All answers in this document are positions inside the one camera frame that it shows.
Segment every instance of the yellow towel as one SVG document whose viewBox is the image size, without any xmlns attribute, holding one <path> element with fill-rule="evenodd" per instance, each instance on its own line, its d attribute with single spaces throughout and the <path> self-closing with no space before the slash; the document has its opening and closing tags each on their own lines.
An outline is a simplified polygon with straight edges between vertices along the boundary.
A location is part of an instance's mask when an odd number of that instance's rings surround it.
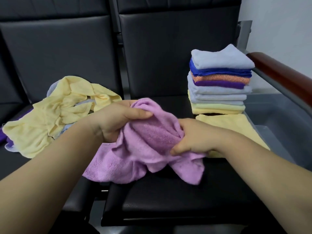
<svg viewBox="0 0 312 234">
<path fill-rule="evenodd" d="M 96 103 L 75 106 L 90 96 Z M 20 153 L 33 158 L 60 134 L 65 124 L 70 124 L 97 111 L 121 97 L 113 91 L 92 84 L 77 76 L 61 79 L 52 94 L 33 104 L 33 110 L 18 121 L 3 126 L 3 132 L 14 142 Z"/>
<path fill-rule="evenodd" d="M 270 150 L 270 148 L 264 143 L 252 125 L 249 123 L 247 117 L 244 114 L 238 115 L 218 115 L 218 116 L 205 116 L 198 115 L 196 120 L 205 122 L 213 126 L 219 126 L 229 130 L 236 131 L 250 138 L 254 142 Z M 216 151 L 210 151 L 208 157 L 223 157 Z"/>
<path fill-rule="evenodd" d="M 245 110 L 245 106 L 227 105 L 227 104 L 194 104 L 190 99 L 190 92 L 188 90 L 189 101 L 192 108 L 192 113 L 206 114 L 206 113 L 219 113 L 219 114 L 240 114 Z"/>
</svg>

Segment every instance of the person's left arm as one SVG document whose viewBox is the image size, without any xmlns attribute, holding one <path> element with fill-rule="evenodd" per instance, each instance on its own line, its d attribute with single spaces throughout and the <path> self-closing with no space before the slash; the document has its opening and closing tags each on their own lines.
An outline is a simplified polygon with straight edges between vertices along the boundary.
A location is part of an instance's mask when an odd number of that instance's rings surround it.
<svg viewBox="0 0 312 234">
<path fill-rule="evenodd" d="M 152 113 L 113 103 L 71 126 L 35 158 L 0 181 L 1 233 L 47 233 L 103 142 Z"/>
</svg>

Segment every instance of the wall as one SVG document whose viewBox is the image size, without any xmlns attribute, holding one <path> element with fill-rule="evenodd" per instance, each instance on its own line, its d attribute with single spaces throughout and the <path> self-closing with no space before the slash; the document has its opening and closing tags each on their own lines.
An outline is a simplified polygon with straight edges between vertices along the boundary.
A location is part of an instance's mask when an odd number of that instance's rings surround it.
<svg viewBox="0 0 312 234">
<path fill-rule="evenodd" d="M 252 20 L 247 51 L 261 51 L 312 78 L 312 0 L 242 0 L 239 20 Z M 276 92 L 258 75 L 254 92 Z"/>
</svg>

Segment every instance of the person's right arm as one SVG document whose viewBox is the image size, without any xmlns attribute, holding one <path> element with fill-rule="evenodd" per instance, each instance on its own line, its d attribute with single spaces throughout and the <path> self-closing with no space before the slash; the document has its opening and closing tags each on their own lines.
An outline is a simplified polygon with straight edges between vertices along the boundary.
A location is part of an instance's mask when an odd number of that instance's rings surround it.
<svg viewBox="0 0 312 234">
<path fill-rule="evenodd" d="M 185 137 L 171 150 L 216 150 L 263 201 L 287 233 L 312 233 L 312 172 L 231 130 L 181 119 Z"/>
</svg>

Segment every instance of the black leather seat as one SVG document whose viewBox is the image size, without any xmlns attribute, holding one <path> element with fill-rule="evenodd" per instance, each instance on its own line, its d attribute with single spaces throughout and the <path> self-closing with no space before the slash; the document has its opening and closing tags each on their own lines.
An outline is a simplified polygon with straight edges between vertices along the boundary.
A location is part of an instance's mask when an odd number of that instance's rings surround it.
<svg viewBox="0 0 312 234">
<path fill-rule="evenodd" d="M 67 75 L 99 83 L 123 97 L 107 7 L 108 0 L 0 0 L 3 40 L 31 103 L 45 98 L 50 85 Z M 0 88 L 1 122 L 31 107 L 21 111 L 23 101 L 10 85 L 1 82 Z M 12 99 L 2 104 L 2 95 Z M 2 145 L 0 179 L 27 161 Z M 82 177 L 63 210 L 88 216 L 96 188 L 97 183 Z"/>
<path fill-rule="evenodd" d="M 192 117 L 187 74 L 192 49 L 234 43 L 241 0 L 117 0 L 132 98 L 150 97 Z M 248 223 L 267 209 L 225 159 L 204 159 L 201 184 L 171 168 L 111 184 L 102 225 Z"/>
</svg>

